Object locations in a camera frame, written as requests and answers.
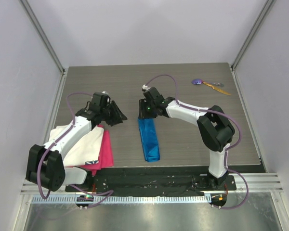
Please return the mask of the blue cloth napkin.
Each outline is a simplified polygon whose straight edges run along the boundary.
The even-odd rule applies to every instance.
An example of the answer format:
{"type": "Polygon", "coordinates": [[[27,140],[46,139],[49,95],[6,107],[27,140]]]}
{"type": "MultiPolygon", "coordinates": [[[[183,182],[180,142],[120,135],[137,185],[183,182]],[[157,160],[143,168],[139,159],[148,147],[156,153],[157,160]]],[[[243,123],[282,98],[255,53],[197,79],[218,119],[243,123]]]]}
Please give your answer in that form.
{"type": "Polygon", "coordinates": [[[160,160],[159,143],[153,119],[138,119],[144,159],[147,162],[160,160]]]}

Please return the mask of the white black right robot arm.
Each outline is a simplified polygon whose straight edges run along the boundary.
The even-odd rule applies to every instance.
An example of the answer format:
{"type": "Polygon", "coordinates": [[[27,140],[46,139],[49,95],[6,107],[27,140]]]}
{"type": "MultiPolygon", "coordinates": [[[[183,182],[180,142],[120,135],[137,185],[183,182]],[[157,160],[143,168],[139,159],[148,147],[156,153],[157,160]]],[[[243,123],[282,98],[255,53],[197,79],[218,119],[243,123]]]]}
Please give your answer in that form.
{"type": "Polygon", "coordinates": [[[180,119],[198,127],[201,138],[210,152],[208,185],[219,190],[225,185],[228,170],[224,164],[226,149],[230,147],[235,129],[219,106],[198,107],[174,97],[164,98],[155,87],[143,86],[144,99],[139,100],[139,116],[148,122],[158,116],[180,119]]]}

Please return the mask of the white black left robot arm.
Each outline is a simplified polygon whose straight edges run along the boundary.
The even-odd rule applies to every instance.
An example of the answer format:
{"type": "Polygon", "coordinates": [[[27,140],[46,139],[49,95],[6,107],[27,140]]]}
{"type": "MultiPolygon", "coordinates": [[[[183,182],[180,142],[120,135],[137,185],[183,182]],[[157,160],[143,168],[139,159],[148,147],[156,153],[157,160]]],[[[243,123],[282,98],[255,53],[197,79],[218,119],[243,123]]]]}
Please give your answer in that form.
{"type": "Polygon", "coordinates": [[[127,120],[114,100],[106,92],[95,92],[89,104],[72,113],[72,121],[55,138],[29,150],[26,180],[38,186],[39,191],[55,192],[63,185],[76,185],[82,192],[93,186],[92,174],[82,166],[64,166],[64,158],[74,145],[101,122],[114,126],[127,120]]]}

